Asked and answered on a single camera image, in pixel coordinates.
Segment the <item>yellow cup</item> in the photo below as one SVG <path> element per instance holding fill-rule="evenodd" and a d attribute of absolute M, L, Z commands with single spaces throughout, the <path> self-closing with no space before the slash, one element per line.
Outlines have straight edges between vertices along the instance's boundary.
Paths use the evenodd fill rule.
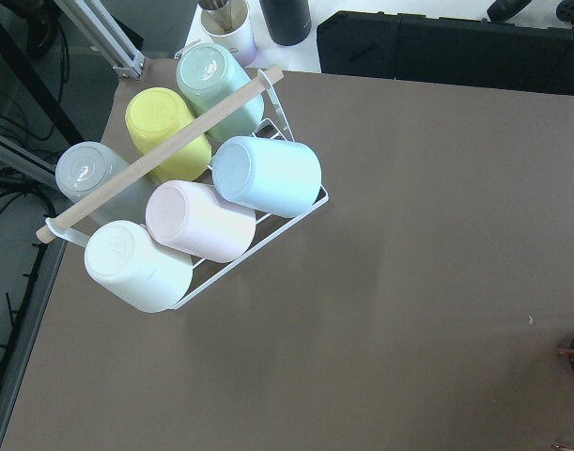
<path fill-rule="evenodd" d="M 125 112 L 128 133 L 136 149 L 145 155 L 195 119 L 184 99 L 174 90 L 152 87 L 136 94 Z M 197 136 L 149 174 L 158 182 L 193 181 L 207 169 L 211 145 L 205 134 Z"/>

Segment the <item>green cup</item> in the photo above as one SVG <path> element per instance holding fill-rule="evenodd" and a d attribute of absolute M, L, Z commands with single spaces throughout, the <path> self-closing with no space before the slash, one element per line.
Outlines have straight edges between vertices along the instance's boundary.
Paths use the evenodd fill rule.
<path fill-rule="evenodd" d="M 251 81 L 236 58 L 215 43 L 196 44 L 187 50 L 178 62 L 176 79 L 179 90 L 197 117 Z M 264 101 L 257 95 L 211 127 L 208 135 L 220 142 L 250 135 L 263 115 Z"/>

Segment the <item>blue cup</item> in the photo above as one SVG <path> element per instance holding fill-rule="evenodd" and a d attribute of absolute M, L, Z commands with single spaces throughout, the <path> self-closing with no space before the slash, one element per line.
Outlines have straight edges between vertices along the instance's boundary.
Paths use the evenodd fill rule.
<path fill-rule="evenodd" d="M 297 142 L 236 136 L 212 158 L 212 180 L 221 197 L 284 218 L 311 208 L 321 178 L 318 156 Z"/>

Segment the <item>white cup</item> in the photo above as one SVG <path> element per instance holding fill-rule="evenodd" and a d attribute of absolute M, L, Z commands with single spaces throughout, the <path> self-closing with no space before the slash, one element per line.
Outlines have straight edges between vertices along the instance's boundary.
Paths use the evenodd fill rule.
<path fill-rule="evenodd" d="M 136 223 L 100 227 L 85 248 L 89 276 L 122 301 L 146 313 L 172 308 L 193 279 L 189 255 L 158 244 Z"/>

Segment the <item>grey cup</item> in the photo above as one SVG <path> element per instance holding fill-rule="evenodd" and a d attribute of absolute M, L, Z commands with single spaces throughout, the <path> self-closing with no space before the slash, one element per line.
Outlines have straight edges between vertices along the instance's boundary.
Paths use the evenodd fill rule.
<path fill-rule="evenodd" d="M 82 142 L 62 154 L 55 167 L 55 181 L 59 190 L 77 203 L 128 166 L 109 147 L 93 141 Z M 144 176 L 94 210 L 90 217 L 101 226 L 115 220 L 143 224 L 154 189 L 153 182 Z"/>

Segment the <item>paper cup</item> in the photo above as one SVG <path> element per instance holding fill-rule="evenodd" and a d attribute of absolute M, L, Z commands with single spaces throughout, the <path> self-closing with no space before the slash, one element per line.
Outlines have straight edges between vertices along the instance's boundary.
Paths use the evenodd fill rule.
<path fill-rule="evenodd" d="M 211 39 L 226 48 L 242 67 L 256 58 L 249 5 L 244 0 L 199 1 L 201 25 Z"/>

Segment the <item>pink cup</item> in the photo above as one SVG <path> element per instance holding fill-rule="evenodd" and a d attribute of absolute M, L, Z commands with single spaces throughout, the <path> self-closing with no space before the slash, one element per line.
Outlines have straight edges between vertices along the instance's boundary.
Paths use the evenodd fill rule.
<path fill-rule="evenodd" d="M 170 180 L 149 198 L 146 226 L 161 245 L 226 263 L 248 250 L 256 233 L 256 214 L 226 201 L 211 185 Z"/>

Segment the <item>black cylinder bottle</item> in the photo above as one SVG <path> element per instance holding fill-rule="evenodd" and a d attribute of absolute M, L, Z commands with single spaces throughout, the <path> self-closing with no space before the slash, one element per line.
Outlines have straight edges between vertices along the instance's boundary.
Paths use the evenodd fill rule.
<path fill-rule="evenodd" d="M 311 14 L 307 0 L 260 0 L 271 40 L 281 46 L 304 41 L 311 31 Z"/>

